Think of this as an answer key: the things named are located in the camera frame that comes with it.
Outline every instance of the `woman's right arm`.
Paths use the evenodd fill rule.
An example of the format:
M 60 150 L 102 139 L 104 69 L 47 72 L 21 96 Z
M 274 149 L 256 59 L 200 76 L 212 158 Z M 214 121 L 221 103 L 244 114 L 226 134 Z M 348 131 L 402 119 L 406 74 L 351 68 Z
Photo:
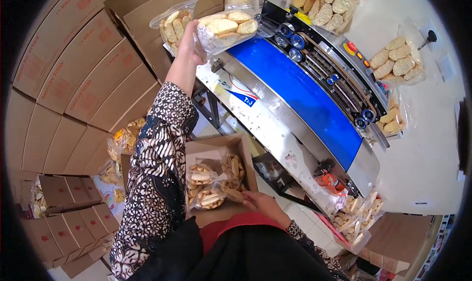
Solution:
M 267 194 L 260 192 L 244 191 L 243 204 L 252 211 L 260 212 L 267 216 L 269 219 L 277 222 L 288 234 L 300 244 L 312 257 L 319 256 L 325 263 L 333 277 L 337 280 L 344 281 L 349 280 L 347 276 L 341 272 L 341 266 L 338 261 L 326 253 L 326 251 L 311 241 L 310 238 L 300 229 L 300 227 L 291 220 L 290 217 L 280 208 L 274 198 Z

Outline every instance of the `stacked cardboard box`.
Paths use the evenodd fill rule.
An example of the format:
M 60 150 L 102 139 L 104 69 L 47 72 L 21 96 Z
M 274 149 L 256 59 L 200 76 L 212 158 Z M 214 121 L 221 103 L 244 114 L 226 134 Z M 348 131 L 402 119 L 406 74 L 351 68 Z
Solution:
M 70 278 L 102 257 L 104 240 L 112 239 L 118 230 L 105 203 L 45 219 L 22 220 L 22 225 L 44 265 L 63 266 Z
M 98 174 L 115 125 L 144 117 L 160 88 L 100 0 L 55 2 L 25 48 L 9 99 L 13 181 Z
M 102 201 L 91 178 L 38 175 L 38 182 L 46 204 L 45 213 L 49 215 L 87 208 Z
M 107 0 L 105 6 L 118 24 L 132 39 L 146 62 L 163 83 L 170 68 L 170 60 L 162 47 L 159 30 L 149 28 L 155 16 L 175 4 L 188 0 Z M 198 0 L 195 18 L 201 18 L 223 10 L 223 0 Z

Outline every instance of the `woman's right hand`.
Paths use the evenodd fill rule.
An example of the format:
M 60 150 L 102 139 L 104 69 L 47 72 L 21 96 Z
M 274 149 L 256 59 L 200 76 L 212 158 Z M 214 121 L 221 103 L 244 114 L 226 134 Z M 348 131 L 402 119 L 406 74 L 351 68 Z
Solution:
M 244 191 L 243 204 L 252 211 L 259 212 L 274 220 L 283 229 L 287 229 L 292 220 L 284 213 L 273 197 L 260 192 Z

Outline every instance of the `machine label sticker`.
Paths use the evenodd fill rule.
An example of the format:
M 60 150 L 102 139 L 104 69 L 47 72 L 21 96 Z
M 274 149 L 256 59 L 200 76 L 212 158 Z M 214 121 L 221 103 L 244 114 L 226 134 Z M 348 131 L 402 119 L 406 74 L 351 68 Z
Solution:
M 218 79 L 218 82 L 221 83 L 221 85 L 226 91 L 239 98 L 243 103 L 245 103 L 249 107 L 252 107 L 254 103 L 259 99 L 254 93 L 252 93 L 239 81 L 234 78 L 232 79 L 229 73 L 227 74 L 227 77 L 220 77 L 220 79 Z

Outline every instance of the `open cardboard box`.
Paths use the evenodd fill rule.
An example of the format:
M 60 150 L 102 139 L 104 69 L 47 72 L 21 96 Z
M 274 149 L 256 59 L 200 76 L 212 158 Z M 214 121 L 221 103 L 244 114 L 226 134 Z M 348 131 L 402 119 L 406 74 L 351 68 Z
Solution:
M 245 169 L 243 183 L 250 191 L 257 191 L 257 182 L 254 167 L 252 164 L 249 143 L 244 133 L 233 134 L 229 136 L 218 136 L 204 140 L 186 143 L 186 164 L 194 165 L 197 158 L 221 160 L 226 153 L 225 147 L 230 153 L 237 154 L 241 158 L 241 163 Z M 129 159 L 132 154 L 121 155 L 121 169 L 125 184 L 128 179 Z M 196 217 L 199 227 L 204 227 L 214 221 L 227 220 L 238 213 L 248 212 L 249 209 L 244 205 L 225 200 L 221 206 L 212 210 L 192 209 L 191 216 Z
M 370 229 L 370 241 L 359 256 L 394 274 L 405 276 L 426 239 L 432 216 L 385 213 Z

